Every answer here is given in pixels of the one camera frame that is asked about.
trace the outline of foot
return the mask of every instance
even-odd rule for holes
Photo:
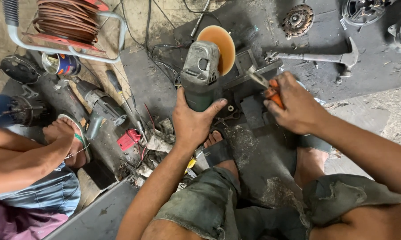
[[[325,161],[329,154],[314,148],[297,148],[297,167],[294,181],[300,188],[321,176],[324,176]]]
[[[79,130],[78,126],[70,119],[63,117],[61,120],[67,123],[76,134],[82,136],[81,130]],[[80,168],[84,166],[87,162],[87,157],[85,155],[85,151],[82,150],[84,145],[82,142],[76,137],[73,138],[72,147],[70,148],[69,155],[73,155],[67,159],[65,159],[66,166]]]
[[[206,140],[205,143],[203,143],[203,147],[208,148],[221,140],[223,140],[223,136],[221,135],[221,133],[219,131],[215,130],[212,132],[212,134],[210,133],[208,135],[208,139]],[[230,172],[232,172],[232,174],[235,176],[235,178],[239,182],[239,174],[238,174],[238,169],[235,164],[235,160],[223,161],[215,166],[222,167],[222,168],[229,170]]]

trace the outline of worker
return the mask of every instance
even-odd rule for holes
[[[69,167],[86,162],[81,132],[69,118],[43,132],[46,146],[0,128],[0,239],[41,239],[77,207],[79,181]]]
[[[270,226],[276,227],[276,222],[284,223],[277,228],[290,240],[401,240],[401,146],[332,116],[291,73],[284,72],[276,80],[285,109],[269,100],[264,104],[277,123],[332,144],[376,182],[347,174],[327,176],[328,154],[298,147],[294,180],[303,189],[307,208],[302,214],[294,218],[298,212],[290,209],[235,209],[240,194],[237,167],[228,158],[225,144],[214,148],[226,140],[223,135],[208,134],[214,116],[227,101],[220,99],[206,111],[194,112],[180,88],[173,112],[176,143],[130,204],[118,240],[255,240]],[[214,155],[218,163],[175,192],[202,143],[207,152],[212,149],[206,155]],[[298,223],[281,220],[287,217]]]

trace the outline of hand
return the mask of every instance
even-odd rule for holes
[[[226,99],[219,99],[204,112],[195,112],[187,105],[184,88],[179,88],[177,90],[177,103],[172,113],[176,137],[175,145],[194,151],[205,141],[212,120],[226,104]]]
[[[285,110],[275,102],[265,100],[267,107],[279,125],[297,134],[315,134],[328,112],[315,101],[290,72],[284,72],[275,77],[280,88],[280,95]]]
[[[44,127],[42,130],[48,144],[51,144],[60,138],[69,138],[72,140],[75,137],[75,131],[61,119],[57,119],[51,125]]]

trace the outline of tile floor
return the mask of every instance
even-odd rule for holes
[[[109,5],[109,11],[114,11],[122,16],[122,6],[120,0],[103,0]],[[178,27],[188,21],[198,18],[199,14],[190,13],[184,6],[182,0],[155,0],[158,6],[168,16],[170,21],[175,27]],[[131,33],[134,38],[140,43],[144,42],[145,25],[147,22],[148,0],[122,0],[125,16],[127,17]],[[206,0],[186,0],[187,5],[194,11],[201,11],[206,3]],[[213,0],[209,4],[210,11],[219,8],[225,0]],[[19,0],[19,30],[21,32],[36,33],[32,25],[33,19],[37,17],[38,7],[36,0]],[[101,25],[101,30],[98,34],[98,43],[95,46],[106,53],[103,56],[115,58],[117,56],[117,43],[119,34],[119,22],[115,18],[100,17],[97,22]],[[0,61],[7,55],[18,53],[23,55],[25,49],[18,47],[9,38],[6,31],[6,24],[4,14],[2,11],[2,3],[0,0]],[[151,5],[151,20],[149,35],[150,38],[160,35],[164,31],[171,31],[172,25],[167,21],[155,3]],[[43,42],[39,40],[30,39],[27,36],[22,36],[24,42],[35,43],[39,45],[55,46],[52,43]],[[127,48],[138,48],[136,43],[131,39],[129,32],[125,35],[125,46]],[[97,61],[82,60],[82,62],[91,69],[103,82],[105,90],[110,94],[119,104],[122,104],[122,98],[118,96],[113,86],[107,80],[105,71],[108,69],[114,70],[118,76],[124,91],[124,95],[128,98],[130,96],[129,85],[126,79],[126,74],[123,70],[121,62],[116,64],[106,64]],[[80,77],[87,81],[93,81],[93,77],[83,69]],[[0,70],[0,93],[8,81],[8,77]]]

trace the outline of grinding disc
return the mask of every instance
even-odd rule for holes
[[[199,33],[197,41],[213,42],[218,46],[220,51],[218,71],[220,76],[228,74],[236,58],[235,43],[230,34],[220,26],[211,25]]]

